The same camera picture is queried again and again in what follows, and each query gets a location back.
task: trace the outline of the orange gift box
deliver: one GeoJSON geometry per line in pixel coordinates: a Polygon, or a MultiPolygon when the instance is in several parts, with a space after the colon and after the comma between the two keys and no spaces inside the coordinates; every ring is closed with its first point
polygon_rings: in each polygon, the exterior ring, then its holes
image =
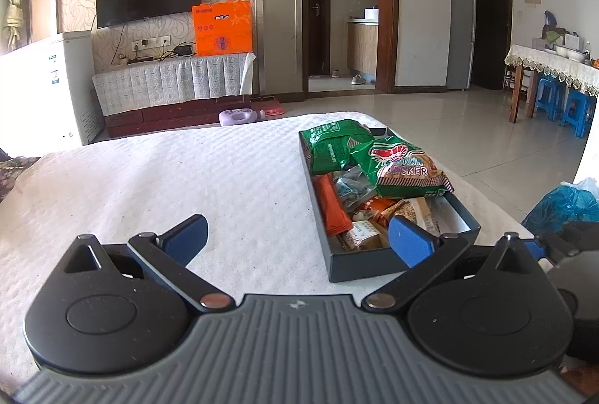
{"type": "Polygon", "coordinates": [[[228,0],[192,7],[198,56],[247,53],[252,47],[249,0],[228,0]]]}

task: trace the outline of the black cardboard box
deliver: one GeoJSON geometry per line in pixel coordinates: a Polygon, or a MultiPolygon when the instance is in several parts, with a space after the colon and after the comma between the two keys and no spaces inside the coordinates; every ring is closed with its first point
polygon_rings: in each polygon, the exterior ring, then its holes
{"type": "MultiPolygon", "coordinates": [[[[371,129],[375,137],[394,136],[395,133],[384,127],[371,129]]],[[[355,279],[372,278],[395,272],[403,272],[408,267],[393,252],[390,247],[359,251],[346,252],[343,250],[338,237],[328,237],[325,232],[325,225],[320,215],[320,207],[314,192],[312,178],[310,175],[309,150],[304,144],[301,134],[299,134],[299,152],[304,168],[304,175],[310,193],[310,201],[314,210],[314,219],[320,238],[322,255],[325,260],[326,272],[331,282],[352,281],[355,279]]],[[[433,211],[437,216],[441,233],[459,232],[469,242],[475,242],[480,232],[480,224],[474,219],[466,207],[452,193],[446,193],[436,203],[438,210],[433,211]]]]}

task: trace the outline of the refrigerator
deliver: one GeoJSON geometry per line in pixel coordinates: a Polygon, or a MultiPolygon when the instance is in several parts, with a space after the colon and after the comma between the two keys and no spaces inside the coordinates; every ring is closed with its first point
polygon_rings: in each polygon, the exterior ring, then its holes
{"type": "Polygon", "coordinates": [[[89,31],[0,56],[0,149],[37,157],[89,144],[104,127],[93,76],[89,31]]]}
{"type": "Polygon", "coordinates": [[[451,0],[447,89],[470,87],[476,30],[476,0],[451,0]]]}

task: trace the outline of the gray refrigerator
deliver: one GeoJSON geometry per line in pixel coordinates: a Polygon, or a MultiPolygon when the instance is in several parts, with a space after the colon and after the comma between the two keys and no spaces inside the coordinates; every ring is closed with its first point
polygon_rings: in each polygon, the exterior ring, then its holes
{"type": "Polygon", "coordinates": [[[447,61],[448,89],[470,88],[476,29],[476,0],[451,0],[447,61]]]}

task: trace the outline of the power strip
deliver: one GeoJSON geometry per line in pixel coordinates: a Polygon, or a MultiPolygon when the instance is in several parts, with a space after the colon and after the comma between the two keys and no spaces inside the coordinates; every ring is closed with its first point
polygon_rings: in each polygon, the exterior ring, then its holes
{"type": "Polygon", "coordinates": [[[139,39],[131,43],[131,51],[141,51],[143,49],[162,48],[171,45],[171,36],[148,37],[139,39]]]}

